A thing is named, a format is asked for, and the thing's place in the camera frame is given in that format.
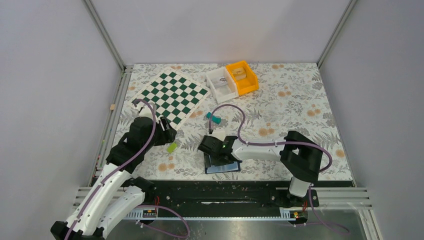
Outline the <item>navy blue card holder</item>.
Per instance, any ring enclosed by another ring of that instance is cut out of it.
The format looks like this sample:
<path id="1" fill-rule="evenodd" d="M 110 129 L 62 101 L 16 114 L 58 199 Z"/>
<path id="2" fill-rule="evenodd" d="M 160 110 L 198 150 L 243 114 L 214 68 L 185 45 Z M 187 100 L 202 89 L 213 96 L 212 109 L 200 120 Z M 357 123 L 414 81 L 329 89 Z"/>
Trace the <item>navy blue card holder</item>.
<path id="1" fill-rule="evenodd" d="M 239 161 L 224 163 L 216 157 L 210 156 L 206 153 L 204 156 L 204 169 L 206 174 L 218 174 L 227 172 L 240 172 L 241 165 Z"/>

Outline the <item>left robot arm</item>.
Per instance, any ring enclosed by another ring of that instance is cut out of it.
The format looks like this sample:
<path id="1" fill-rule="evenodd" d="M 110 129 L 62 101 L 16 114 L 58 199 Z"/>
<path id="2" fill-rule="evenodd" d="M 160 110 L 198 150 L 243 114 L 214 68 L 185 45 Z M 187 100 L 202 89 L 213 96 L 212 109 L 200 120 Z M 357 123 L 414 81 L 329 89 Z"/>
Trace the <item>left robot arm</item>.
<path id="1" fill-rule="evenodd" d="M 56 221 L 50 229 L 56 240 L 104 240 L 139 205 L 155 202 L 153 182 L 132 177 L 135 168 L 152 147 L 171 143 L 176 138 L 165 117 L 153 120 L 139 116 L 129 131 L 114 146 L 100 176 L 80 206 L 65 221 Z"/>

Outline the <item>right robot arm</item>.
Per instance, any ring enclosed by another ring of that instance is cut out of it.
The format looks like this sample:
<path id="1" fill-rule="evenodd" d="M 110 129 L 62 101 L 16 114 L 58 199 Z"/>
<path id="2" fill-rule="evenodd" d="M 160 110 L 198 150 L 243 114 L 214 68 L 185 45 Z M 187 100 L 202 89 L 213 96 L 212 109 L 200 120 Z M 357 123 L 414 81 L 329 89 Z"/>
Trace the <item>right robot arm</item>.
<path id="1" fill-rule="evenodd" d="M 282 198 L 282 206 L 301 207 L 307 201 L 309 188 L 318 181 L 323 155 L 330 153 L 297 131 L 289 131 L 282 141 L 247 141 L 239 136 L 205 135 L 198 148 L 204 156 L 206 174 L 239 172 L 246 160 L 281 162 L 291 173 L 290 185 Z"/>

